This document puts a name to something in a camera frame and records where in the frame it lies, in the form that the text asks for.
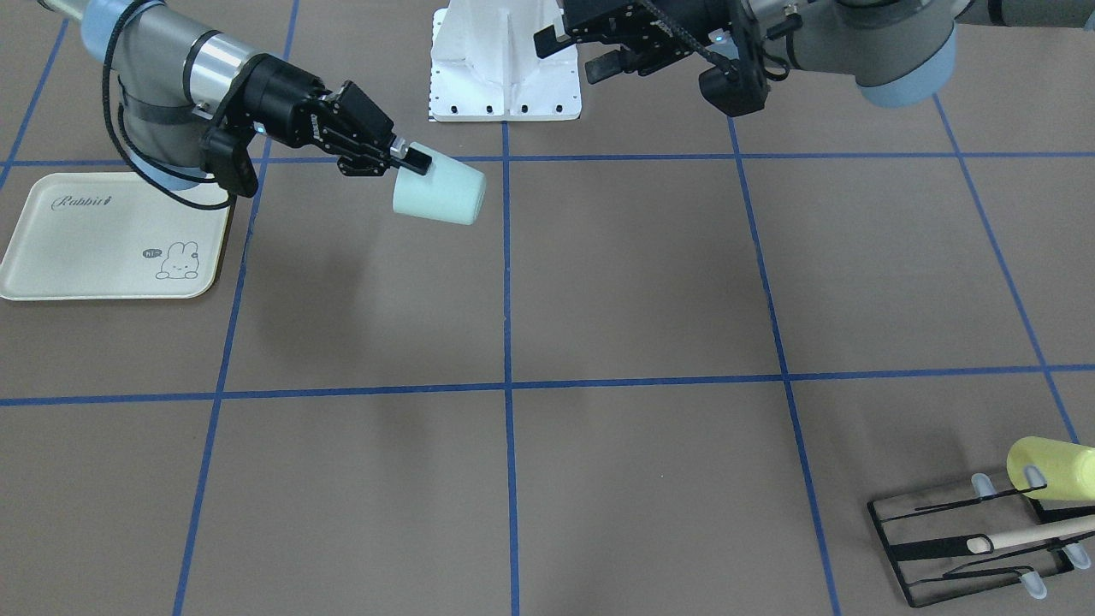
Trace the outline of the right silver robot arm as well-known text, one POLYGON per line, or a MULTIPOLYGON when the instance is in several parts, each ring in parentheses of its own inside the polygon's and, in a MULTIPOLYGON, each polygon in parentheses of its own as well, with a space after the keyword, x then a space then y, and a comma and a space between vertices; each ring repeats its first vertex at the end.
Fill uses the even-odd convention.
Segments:
POLYGON ((388 168, 426 175, 438 156, 410 146, 364 90, 328 90, 277 56, 180 15, 163 1, 47 1, 79 25, 102 65, 107 133, 122 159, 168 191, 214 183, 231 198, 257 191, 249 152, 265 133, 313 146, 348 176, 388 168))

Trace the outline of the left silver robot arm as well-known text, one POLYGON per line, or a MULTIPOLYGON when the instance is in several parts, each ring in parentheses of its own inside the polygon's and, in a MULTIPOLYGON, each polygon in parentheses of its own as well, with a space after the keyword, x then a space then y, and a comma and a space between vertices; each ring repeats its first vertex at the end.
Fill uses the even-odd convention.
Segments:
POLYGON ((701 94, 724 116, 762 111, 795 70, 852 77, 880 108, 938 93, 953 74, 958 25, 1092 30, 1091 1, 566 1, 535 33, 545 59, 587 43, 589 83, 650 75, 682 58, 708 63, 701 94))

